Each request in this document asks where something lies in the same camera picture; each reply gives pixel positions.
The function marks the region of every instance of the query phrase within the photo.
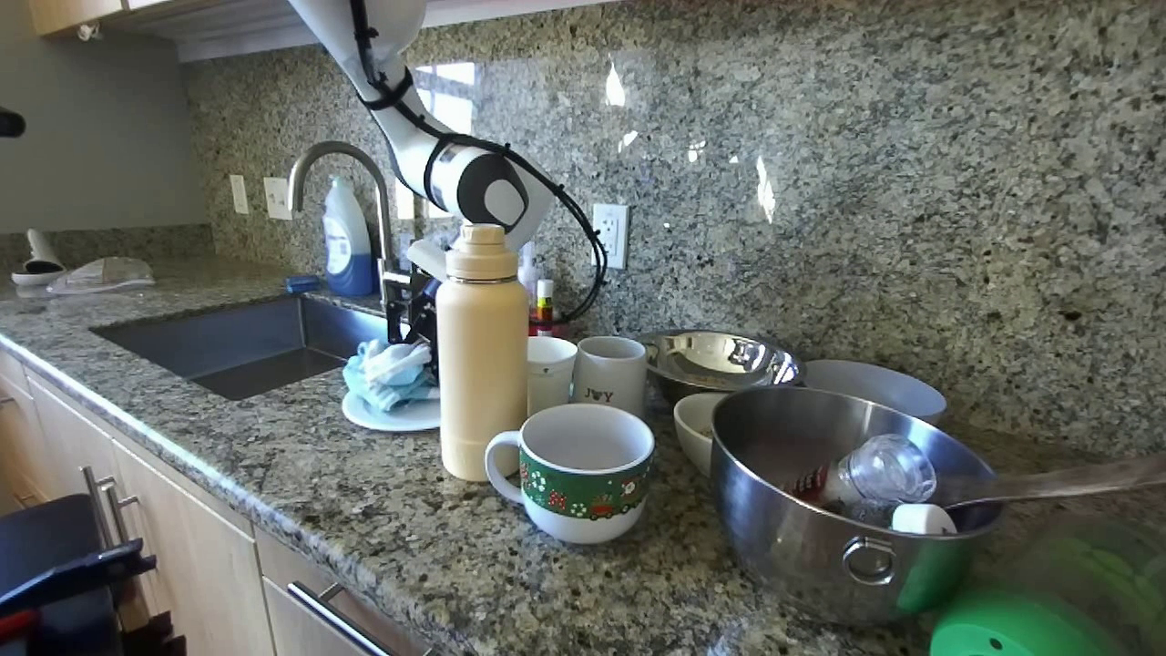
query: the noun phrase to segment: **wall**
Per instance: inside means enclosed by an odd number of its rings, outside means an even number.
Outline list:
[[[935,380],[956,419],[1162,446],[1159,0],[639,0],[424,33],[411,62],[590,207],[635,207],[586,332],[735,327]],[[386,160],[319,52],[185,71],[219,249],[314,271],[319,219],[227,213],[227,170],[319,140]],[[540,235],[568,286],[586,255]]]
[[[29,120],[0,140],[0,238],[208,221],[173,43],[38,40],[27,0],[7,0],[0,106]]]

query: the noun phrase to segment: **mug handle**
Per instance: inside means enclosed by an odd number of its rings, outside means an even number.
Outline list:
[[[514,453],[520,447],[517,429],[505,429],[485,446],[485,478],[489,478],[489,486],[497,486],[497,491],[505,498],[520,502],[520,488],[514,488],[506,480],[506,475],[500,470],[500,459],[505,459],[506,447],[514,447]]]

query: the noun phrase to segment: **white wall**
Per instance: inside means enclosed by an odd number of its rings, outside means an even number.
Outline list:
[[[208,221],[173,43],[39,40],[27,0],[0,0],[0,235]]]

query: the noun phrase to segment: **green mug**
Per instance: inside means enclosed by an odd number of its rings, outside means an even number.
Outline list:
[[[556,405],[497,433],[485,475],[497,491],[562,542],[609,542],[647,509],[658,436],[649,424],[614,405]],[[505,463],[517,453],[520,488]]]

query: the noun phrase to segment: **spoon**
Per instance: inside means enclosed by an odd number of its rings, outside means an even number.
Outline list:
[[[1166,453],[1049,475],[942,478],[935,502],[956,509],[978,502],[1111,496],[1154,486],[1166,486]]]

